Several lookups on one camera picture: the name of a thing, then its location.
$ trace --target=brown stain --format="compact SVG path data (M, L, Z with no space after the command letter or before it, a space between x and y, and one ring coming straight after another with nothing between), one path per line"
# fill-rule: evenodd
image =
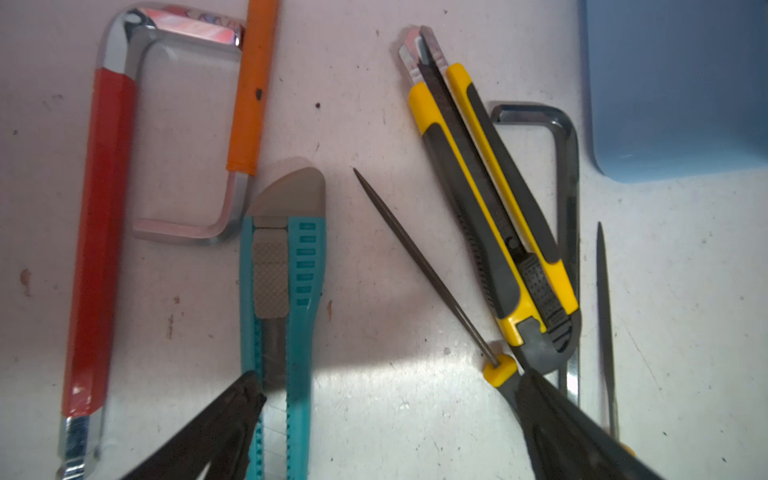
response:
M29 280L32 279L32 272L29 271L29 269L23 269L22 272L18 276L18 280L22 283L22 286L24 287L24 295L25 296L32 296L32 292L29 289Z

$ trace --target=teal utility knife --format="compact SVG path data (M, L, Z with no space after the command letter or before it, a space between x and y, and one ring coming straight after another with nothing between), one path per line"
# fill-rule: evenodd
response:
M240 238L240 352L266 405L247 480L304 480L310 457L312 333L326 267L326 184L303 168L251 204Z

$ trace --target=blue container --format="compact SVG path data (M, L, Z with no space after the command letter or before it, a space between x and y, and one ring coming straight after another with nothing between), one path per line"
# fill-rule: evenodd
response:
M766 0L586 0L592 151L621 182L768 164Z

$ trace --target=white surface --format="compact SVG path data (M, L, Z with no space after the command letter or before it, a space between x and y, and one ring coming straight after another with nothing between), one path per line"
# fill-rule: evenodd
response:
M482 379L475 347L369 204L352 166L478 329L501 339L419 141L392 50L402 28L431 25L485 101L560 107L584 140L575 3L283 2L257 187L295 167L282 161L295 156L320 168L328 184L311 478L532 478L519 427ZM241 18L246 11L242 0L194 6ZM117 0L0 7L3 478L50 478L58 467L92 69L103 29L123 7ZM237 65L199 54L176 47L149 54L127 221L205 222L220 208ZM504 137L554 224L546 132L505 130ZM623 185L583 153L584 410L607 420L594 316L602 220L622 439L667 478L762 478L768 170ZM237 240L173 247L127 232L104 460L94 478L123 475L240 371ZM31 273L28 296L23 269Z

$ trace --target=teal knife handle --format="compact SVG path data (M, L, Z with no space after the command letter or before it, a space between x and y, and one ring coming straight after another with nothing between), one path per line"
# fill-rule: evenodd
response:
M288 217L286 393L288 478L304 480L310 461L312 333L326 272L326 219Z
M310 460L312 335L326 269L326 219L288 217L286 321L287 477L305 480ZM243 371L263 378L261 328L253 305L253 218L243 220L240 237L240 357ZM261 421L253 434L247 480L263 478Z

